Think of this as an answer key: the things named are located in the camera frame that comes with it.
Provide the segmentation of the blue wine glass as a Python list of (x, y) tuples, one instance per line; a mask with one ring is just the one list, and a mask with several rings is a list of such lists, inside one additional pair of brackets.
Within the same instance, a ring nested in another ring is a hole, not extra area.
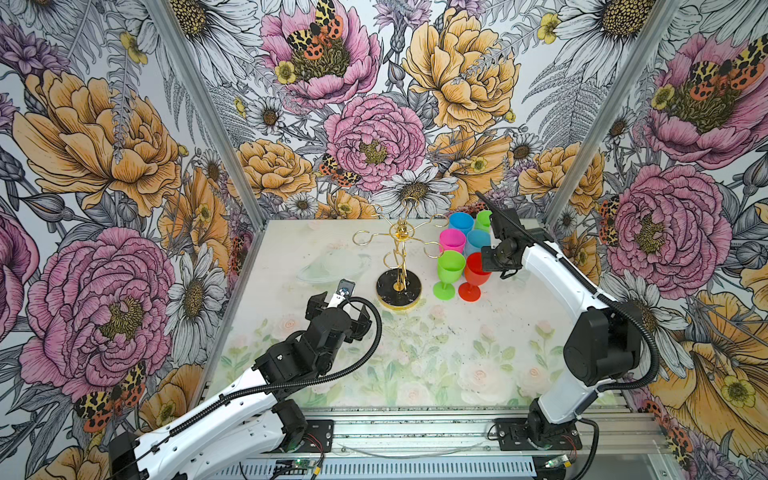
[(464, 255), (466, 257), (471, 256), (474, 253), (480, 253), (483, 247), (491, 244), (490, 233), (484, 230), (471, 230), (466, 235), (466, 244), (464, 248)]
[(465, 212), (453, 212), (449, 216), (449, 226), (452, 229), (459, 230), (464, 235), (468, 235), (475, 225), (475, 219)]

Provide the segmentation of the green wine glass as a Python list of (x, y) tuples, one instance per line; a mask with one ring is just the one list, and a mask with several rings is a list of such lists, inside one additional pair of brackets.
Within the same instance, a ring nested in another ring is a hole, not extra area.
[(454, 250), (446, 250), (437, 260), (438, 282), (433, 287), (434, 296), (442, 301), (454, 298), (454, 284), (463, 275), (466, 265), (465, 257)]
[(489, 233), (491, 230), (491, 215), (492, 212), (490, 210), (478, 212), (475, 217), (474, 229)]

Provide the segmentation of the red wine glass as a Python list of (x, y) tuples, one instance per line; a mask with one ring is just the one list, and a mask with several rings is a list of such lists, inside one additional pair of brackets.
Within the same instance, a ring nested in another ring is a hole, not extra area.
[(466, 302), (478, 301), (482, 296), (481, 286), (489, 280), (490, 276), (491, 273), (484, 270), (482, 253), (472, 253), (466, 258), (465, 281), (458, 289), (460, 298)]

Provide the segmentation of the pink wine glass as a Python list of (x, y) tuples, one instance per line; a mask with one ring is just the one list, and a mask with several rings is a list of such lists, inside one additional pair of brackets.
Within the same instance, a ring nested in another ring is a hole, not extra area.
[(466, 235), (458, 229), (447, 228), (439, 234), (439, 247), (442, 252), (454, 251), (464, 254)]

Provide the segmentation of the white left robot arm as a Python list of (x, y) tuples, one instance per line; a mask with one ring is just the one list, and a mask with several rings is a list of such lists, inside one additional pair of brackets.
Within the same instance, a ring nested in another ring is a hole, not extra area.
[(111, 479), (208, 479), (250, 455), (291, 449), (307, 421), (292, 395), (341, 379), (378, 348), (379, 310), (339, 292), (311, 297), (307, 329), (268, 348), (240, 377), (171, 423), (109, 446)]

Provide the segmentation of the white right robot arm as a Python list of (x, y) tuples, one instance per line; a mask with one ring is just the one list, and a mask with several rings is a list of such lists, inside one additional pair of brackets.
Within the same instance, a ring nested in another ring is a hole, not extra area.
[(482, 268), (503, 279), (528, 272), (565, 309), (571, 331), (563, 346), (565, 371), (549, 391), (532, 401), (525, 438), (546, 448), (570, 433), (581, 414), (603, 393), (624, 389), (638, 367), (642, 334), (633, 313), (604, 294), (541, 229), (526, 229), (512, 209), (490, 206), (498, 244), (481, 249)]

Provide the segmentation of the green circuit board left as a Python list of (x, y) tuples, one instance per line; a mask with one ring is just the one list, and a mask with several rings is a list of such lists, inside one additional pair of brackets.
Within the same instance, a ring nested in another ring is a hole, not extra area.
[(286, 459), (278, 460), (275, 463), (273, 474), (280, 475), (305, 475), (308, 472), (314, 472), (319, 461), (316, 459)]

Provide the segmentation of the green circuit board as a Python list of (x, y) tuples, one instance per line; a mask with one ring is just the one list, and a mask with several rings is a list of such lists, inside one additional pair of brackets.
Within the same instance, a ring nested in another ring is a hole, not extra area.
[(319, 461), (316, 459), (286, 459), (278, 460), (275, 463), (273, 474), (280, 475), (305, 475), (308, 472), (314, 472)]
[(571, 460), (568, 455), (561, 454), (550, 458), (537, 458), (535, 460), (535, 464), (538, 469), (557, 470), (570, 467)]

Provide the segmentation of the green circuit board right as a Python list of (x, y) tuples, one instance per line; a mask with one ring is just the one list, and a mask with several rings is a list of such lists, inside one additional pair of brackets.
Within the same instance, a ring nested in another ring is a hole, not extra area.
[(535, 464), (538, 469), (557, 470), (570, 467), (571, 460), (568, 455), (561, 454), (550, 458), (537, 458), (535, 460)]

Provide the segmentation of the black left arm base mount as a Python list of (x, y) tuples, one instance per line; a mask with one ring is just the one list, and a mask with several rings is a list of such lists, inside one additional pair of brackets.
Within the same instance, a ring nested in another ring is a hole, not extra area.
[(283, 448), (285, 453), (329, 453), (334, 441), (335, 422), (330, 419), (310, 419), (301, 438)]

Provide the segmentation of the silver aluminium corner post right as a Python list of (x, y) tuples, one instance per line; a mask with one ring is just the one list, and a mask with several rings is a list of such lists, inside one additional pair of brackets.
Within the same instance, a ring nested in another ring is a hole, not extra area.
[(638, 40), (629, 50), (626, 65), (618, 69), (613, 86), (601, 104), (571, 168), (545, 212), (543, 219), (546, 224), (554, 222), (575, 193), (582, 176), (598, 152), (612, 120), (621, 109), (620, 103), (629, 95), (649, 59), (657, 53), (662, 36), (671, 25), (680, 5), (681, 2), (677, 0), (655, 2)]

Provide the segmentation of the silver aluminium corner post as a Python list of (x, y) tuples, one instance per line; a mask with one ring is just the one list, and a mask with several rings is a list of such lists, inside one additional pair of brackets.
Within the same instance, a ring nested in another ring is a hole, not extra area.
[(180, 78), (185, 82), (185, 86), (195, 103), (207, 132), (211, 136), (215, 148), (221, 156), (252, 225), (259, 233), (263, 233), (268, 219), (258, 205), (249, 180), (236, 157), (235, 148), (230, 141), (220, 115), (216, 111), (216, 105), (209, 94), (205, 79), (195, 65), (196, 56), (186, 46), (183, 32), (176, 20), (172, 7), (168, 1), (150, 1), (147, 9), (150, 17), (155, 22), (160, 38), (172, 57), (175, 66), (178, 68)]
[(545, 212), (543, 219), (546, 224), (554, 222), (575, 193), (582, 176), (598, 152), (612, 120), (621, 109), (620, 103), (629, 95), (649, 59), (657, 53), (662, 36), (671, 25), (680, 5), (681, 2), (677, 0), (655, 2), (638, 40), (629, 50), (626, 65), (618, 69), (613, 86), (601, 104), (571, 168)]

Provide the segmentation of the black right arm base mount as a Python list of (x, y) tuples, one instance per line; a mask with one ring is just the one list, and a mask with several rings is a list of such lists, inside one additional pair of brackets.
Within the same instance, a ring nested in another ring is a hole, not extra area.
[(551, 424), (538, 414), (498, 418), (487, 434), (501, 451), (579, 451), (583, 444), (574, 422)]

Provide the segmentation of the silver aluminium front rail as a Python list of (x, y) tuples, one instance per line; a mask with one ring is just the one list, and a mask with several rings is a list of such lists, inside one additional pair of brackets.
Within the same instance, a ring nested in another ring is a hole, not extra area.
[[(527, 418), (528, 410), (474, 409), (384, 409), (311, 411), (310, 419), (335, 422), (332, 450), (325, 459), (372, 457), (413, 459), (501, 454), (553, 455), (554, 451), (501, 451), (487, 434), (498, 418)], [(583, 448), (590, 443), (598, 454), (638, 455), (657, 452), (663, 447), (660, 428), (648, 414), (630, 413), (617, 408), (589, 408), (575, 423)], [(283, 449), (257, 456), (282, 454)]]

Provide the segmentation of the silver aluminium corner post left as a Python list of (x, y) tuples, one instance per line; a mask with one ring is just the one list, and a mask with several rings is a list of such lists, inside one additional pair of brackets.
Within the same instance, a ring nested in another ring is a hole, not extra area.
[(185, 86), (195, 103), (207, 132), (211, 136), (215, 148), (221, 156), (252, 225), (259, 233), (263, 233), (268, 219), (258, 205), (249, 180), (236, 157), (235, 148), (230, 141), (220, 115), (216, 111), (216, 105), (209, 94), (205, 79), (195, 65), (196, 56), (186, 46), (183, 32), (176, 20), (172, 7), (168, 1), (150, 1), (147, 9), (150, 17), (155, 22), (160, 38), (172, 57), (175, 66), (178, 68), (180, 78), (185, 82)]

